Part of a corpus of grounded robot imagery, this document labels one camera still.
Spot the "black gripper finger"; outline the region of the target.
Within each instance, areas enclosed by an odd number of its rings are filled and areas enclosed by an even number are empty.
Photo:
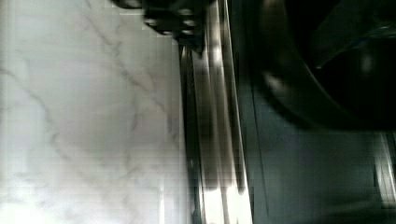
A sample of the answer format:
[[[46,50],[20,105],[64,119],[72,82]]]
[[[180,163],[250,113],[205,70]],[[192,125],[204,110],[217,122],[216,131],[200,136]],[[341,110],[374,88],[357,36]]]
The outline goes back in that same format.
[[[214,0],[110,0],[123,9],[140,9],[143,22],[172,36],[192,51],[204,50],[205,14]]]

